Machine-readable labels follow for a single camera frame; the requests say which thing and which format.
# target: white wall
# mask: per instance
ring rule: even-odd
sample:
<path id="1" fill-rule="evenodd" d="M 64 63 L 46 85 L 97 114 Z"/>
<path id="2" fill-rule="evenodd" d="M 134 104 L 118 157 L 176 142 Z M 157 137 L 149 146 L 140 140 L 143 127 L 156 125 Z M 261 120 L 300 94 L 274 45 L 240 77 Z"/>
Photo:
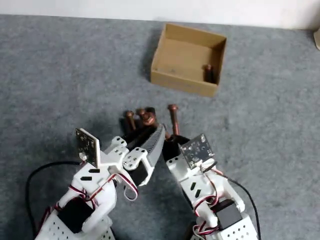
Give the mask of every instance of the white wall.
<path id="1" fill-rule="evenodd" d="M 0 13 L 313 29 L 320 0 L 0 0 Z"/>

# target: red and white wire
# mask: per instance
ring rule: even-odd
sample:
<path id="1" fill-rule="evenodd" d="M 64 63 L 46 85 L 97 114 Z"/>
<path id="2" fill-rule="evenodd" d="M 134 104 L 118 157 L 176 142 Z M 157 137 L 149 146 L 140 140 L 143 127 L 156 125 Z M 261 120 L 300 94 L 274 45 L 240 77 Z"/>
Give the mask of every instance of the red and white wire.
<path id="1" fill-rule="evenodd" d="M 104 183 L 101 187 L 99 187 L 99 188 L 90 196 L 89 200 L 90 200 L 90 201 L 93 200 L 93 199 L 95 198 L 95 196 L 102 191 L 103 186 L 104 186 L 105 184 L 109 183 L 110 181 L 112 181 L 116 176 L 119 176 L 119 177 L 126 183 L 126 185 L 128 185 L 128 186 L 132 189 L 132 191 L 133 191 L 134 194 L 135 194 L 134 198 L 128 197 L 128 196 L 126 195 L 127 188 L 125 188 L 125 189 L 124 189 L 124 197 L 125 197 L 126 199 L 128 199 L 129 201 L 135 201 L 135 200 L 138 198 L 138 195 L 139 195 L 139 194 L 138 194 L 138 189 L 137 189 L 136 185 L 135 185 L 134 183 L 132 183 L 132 182 L 131 182 L 125 175 L 123 175 L 122 173 L 113 173 L 113 174 L 111 174 L 111 175 L 107 178 L 107 180 L 105 181 L 105 183 Z"/>
<path id="2" fill-rule="evenodd" d="M 194 206 L 193 208 L 193 212 L 195 213 L 195 215 L 197 217 L 200 217 L 199 213 L 197 212 L 197 208 L 200 206 L 200 204 L 202 204 L 203 202 L 207 201 L 208 199 L 215 199 L 214 201 L 217 202 L 217 198 L 216 198 L 216 195 L 208 195 L 208 196 L 205 196 L 203 197 L 202 199 L 200 199 Z"/>

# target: bolt head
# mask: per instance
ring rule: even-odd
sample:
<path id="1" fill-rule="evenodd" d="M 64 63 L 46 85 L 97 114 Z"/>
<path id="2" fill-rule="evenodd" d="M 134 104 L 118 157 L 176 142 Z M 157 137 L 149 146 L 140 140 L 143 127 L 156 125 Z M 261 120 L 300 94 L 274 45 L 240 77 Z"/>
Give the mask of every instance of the bolt head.
<path id="1" fill-rule="evenodd" d="M 139 108 L 136 110 L 136 113 L 139 115 L 139 116 L 142 116 L 146 113 L 146 110 L 144 108 Z"/>
<path id="2" fill-rule="evenodd" d="M 125 115 L 126 115 L 127 117 L 132 117 L 133 115 L 135 115 L 135 113 L 134 113 L 133 111 L 126 111 L 126 112 L 125 112 Z"/>
<path id="3" fill-rule="evenodd" d="M 143 124 L 146 126 L 151 126 L 156 122 L 156 117 L 152 112 L 147 112 L 143 115 Z"/>
<path id="4" fill-rule="evenodd" d="M 178 106 L 176 104 L 170 104 L 168 105 L 169 110 L 178 110 Z"/>

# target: screw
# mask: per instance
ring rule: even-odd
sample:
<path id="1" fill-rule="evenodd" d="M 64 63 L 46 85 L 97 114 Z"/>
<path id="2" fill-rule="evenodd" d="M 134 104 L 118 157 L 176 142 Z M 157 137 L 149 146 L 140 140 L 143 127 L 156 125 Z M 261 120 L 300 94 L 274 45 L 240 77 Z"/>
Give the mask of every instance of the screw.
<path id="1" fill-rule="evenodd" d="M 179 124 L 177 119 L 178 106 L 176 104 L 170 104 L 168 106 L 168 109 L 170 111 L 173 134 L 179 135 L 180 131 L 179 131 Z"/>
<path id="2" fill-rule="evenodd" d="M 141 120 L 143 120 L 144 115 L 146 114 L 146 110 L 144 108 L 139 108 L 136 110 L 136 114 L 138 114 Z"/>
<path id="3" fill-rule="evenodd" d="M 125 113 L 126 119 L 129 122 L 132 130 L 136 130 L 134 115 L 135 115 L 135 113 L 133 111 L 126 111 L 126 113 Z"/>
<path id="4" fill-rule="evenodd" d="M 146 112 L 143 115 L 143 125 L 145 126 L 153 126 L 157 128 L 159 123 L 156 121 L 156 116 L 152 112 Z M 166 131 L 165 132 L 165 139 L 169 139 L 171 135 Z"/>

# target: circuit board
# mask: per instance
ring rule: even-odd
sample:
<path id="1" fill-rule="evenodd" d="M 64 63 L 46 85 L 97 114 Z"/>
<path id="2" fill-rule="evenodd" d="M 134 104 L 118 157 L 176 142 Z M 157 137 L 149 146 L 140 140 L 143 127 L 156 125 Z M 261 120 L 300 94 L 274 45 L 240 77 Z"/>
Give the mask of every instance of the circuit board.
<path id="1" fill-rule="evenodd" d="M 80 158 L 98 168 L 98 163 L 100 162 L 99 139 L 83 128 L 76 128 L 75 135 Z"/>
<path id="2" fill-rule="evenodd" d="M 180 150 L 191 169 L 200 166 L 214 156 L 204 133 L 181 145 Z"/>

